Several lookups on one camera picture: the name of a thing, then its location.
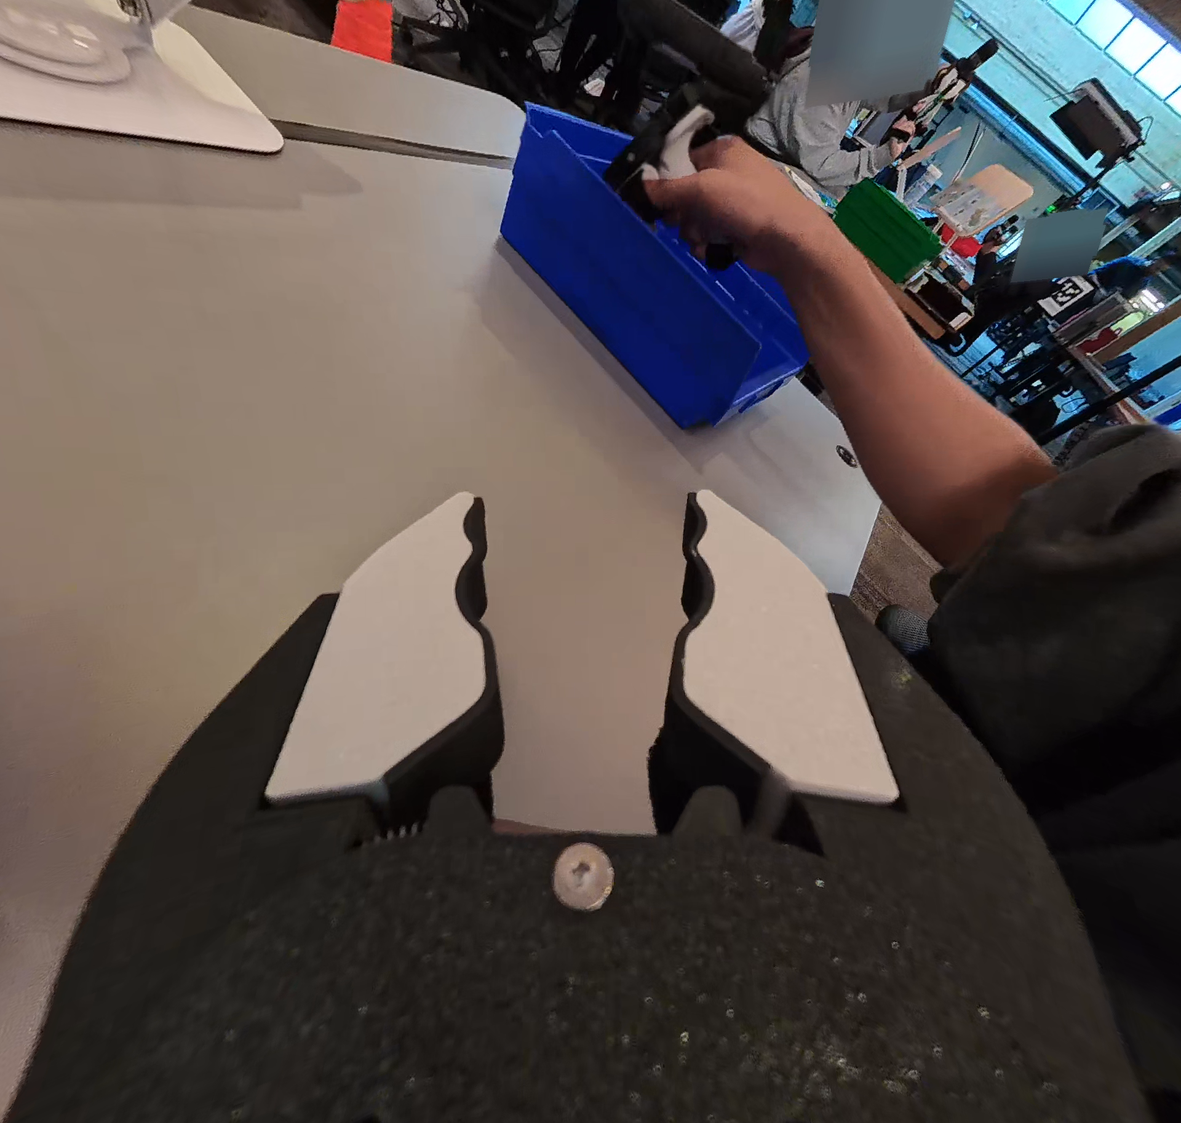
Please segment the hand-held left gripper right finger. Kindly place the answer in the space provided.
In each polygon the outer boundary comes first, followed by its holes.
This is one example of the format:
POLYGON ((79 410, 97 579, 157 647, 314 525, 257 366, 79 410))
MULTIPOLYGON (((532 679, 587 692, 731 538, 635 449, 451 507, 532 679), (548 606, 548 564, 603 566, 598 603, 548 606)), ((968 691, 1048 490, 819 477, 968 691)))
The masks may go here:
POLYGON ((712 491, 686 498, 684 624, 666 710, 756 790, 890 806, 898 783, 830 593, 785 543, 712 491))

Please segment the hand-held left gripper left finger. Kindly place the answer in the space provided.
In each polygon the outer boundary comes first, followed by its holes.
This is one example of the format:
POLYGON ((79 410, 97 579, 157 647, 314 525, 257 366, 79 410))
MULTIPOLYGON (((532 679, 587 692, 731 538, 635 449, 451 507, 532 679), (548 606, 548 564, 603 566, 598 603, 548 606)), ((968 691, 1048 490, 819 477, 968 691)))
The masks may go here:
POLYGON ((454 493, 376 548, 339 590, 293 709, 267 801, 363 796, 428 809, 470 786, 491 809, 506 741, 483 624, 483 499, 454 493))

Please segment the blue plastic bin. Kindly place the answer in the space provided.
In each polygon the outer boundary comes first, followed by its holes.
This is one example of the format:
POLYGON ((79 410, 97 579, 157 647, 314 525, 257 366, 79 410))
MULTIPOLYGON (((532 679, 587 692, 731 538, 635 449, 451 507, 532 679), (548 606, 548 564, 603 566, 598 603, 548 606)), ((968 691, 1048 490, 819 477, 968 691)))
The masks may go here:
POLYGON ((606 184, 627 141, 527 103, 501 235, 676 426, 715 426, 794 378, 804 339, 772 277, 710 270, 606 184))

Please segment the person's right forearm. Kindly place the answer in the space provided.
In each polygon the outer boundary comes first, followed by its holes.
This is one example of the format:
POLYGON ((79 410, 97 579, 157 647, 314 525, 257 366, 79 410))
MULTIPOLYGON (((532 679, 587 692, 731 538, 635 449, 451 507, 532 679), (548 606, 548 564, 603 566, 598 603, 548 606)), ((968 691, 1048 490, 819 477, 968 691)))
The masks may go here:
POLYGON ((940 566, 973 556, 1056 477, 1022 426, 923 345, 837 230, 790 238, 778 274, 867 481, 940 566))

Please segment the person's right hand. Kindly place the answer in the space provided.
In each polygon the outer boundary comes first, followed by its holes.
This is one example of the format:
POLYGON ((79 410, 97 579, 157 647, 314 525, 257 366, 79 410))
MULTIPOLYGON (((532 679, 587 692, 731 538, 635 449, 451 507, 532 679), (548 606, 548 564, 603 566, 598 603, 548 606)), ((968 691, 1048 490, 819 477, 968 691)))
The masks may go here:
POLYGON ((695 147, 691 160, 691 175, 647 178, 642 188, 658 219, 699 259, 710 248, 728 248, 781 285, 804 272, 858 267, 858 253, 822 207, 791 183, 781 165, 744 141, 710 141, 695 147))

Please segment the green box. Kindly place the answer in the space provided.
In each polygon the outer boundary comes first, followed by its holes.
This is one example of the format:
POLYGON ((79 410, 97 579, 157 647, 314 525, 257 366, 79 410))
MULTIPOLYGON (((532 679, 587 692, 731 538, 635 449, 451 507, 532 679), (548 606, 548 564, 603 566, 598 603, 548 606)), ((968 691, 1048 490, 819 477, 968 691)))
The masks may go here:
POLYGON ((893 283, 903 283, 942 253, 937 233, 893 193, 859 180, 832 215, 843 236, 893 283))

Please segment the orange striped bar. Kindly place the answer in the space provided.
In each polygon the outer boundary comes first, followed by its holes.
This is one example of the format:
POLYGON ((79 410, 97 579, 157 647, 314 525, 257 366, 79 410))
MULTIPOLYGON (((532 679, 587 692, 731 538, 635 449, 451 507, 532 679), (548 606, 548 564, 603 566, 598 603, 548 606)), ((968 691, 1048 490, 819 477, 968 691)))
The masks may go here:
POLYGON ((330 46, 392 63, 392 4, 387 0, 339 0, 330 46))

